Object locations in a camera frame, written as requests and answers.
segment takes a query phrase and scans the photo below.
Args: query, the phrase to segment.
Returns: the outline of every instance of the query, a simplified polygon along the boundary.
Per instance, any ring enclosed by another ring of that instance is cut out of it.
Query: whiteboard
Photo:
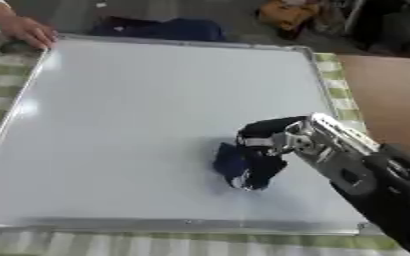
[[[0,226],[355,232],[294,156],[260,192],[211,168],[247,123],[329,113],[320,86],[298,51],[60,40],[0,132]]]

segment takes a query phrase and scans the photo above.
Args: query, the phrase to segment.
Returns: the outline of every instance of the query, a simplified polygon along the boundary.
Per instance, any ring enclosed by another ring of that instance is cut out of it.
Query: robotic hand
[[[229,161],[235,153],[241,161]],[[281,156],[288,153],[327,177],[354,208],[410,252],[409,154],[316,113],[247,125],[236,147],[221,145],[214,165],[233,187],[264,189],[287,166]]]

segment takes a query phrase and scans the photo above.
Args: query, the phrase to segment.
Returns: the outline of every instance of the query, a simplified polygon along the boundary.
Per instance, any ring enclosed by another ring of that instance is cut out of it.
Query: checkered tablecloth
[[[340,120],[364,130],[362,116],[334,54],[317,54]],[[0,54],[0,123],[22,88],[35,57]],[[0,230],[0,255],[45,256],[404,256],[383,236],[283,236],[177,233],[62,233],[51,230]]]

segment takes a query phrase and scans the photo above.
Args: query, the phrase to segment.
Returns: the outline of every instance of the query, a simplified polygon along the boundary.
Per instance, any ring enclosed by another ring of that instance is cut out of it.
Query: dark blue cloth
[[[113,21],[106,20],[99,24],[89,34],[180,41],[225,41],[222,29],[215,22],[180,18],[167,22],[114,18]]]
[[[230,186],[233,186],[233,179],[241,177],[248,169],[248,165],[236,146],[221,143],[213,162],[213,168],[224,176]]]

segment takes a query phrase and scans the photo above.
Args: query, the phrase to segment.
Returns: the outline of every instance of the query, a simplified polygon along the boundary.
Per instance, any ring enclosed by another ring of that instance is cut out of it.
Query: person
[[[0,0],[0,32],[8,37],[24,40],[40,49],[51,47],[57,36],[51,27],[17,15],[3,0]]]

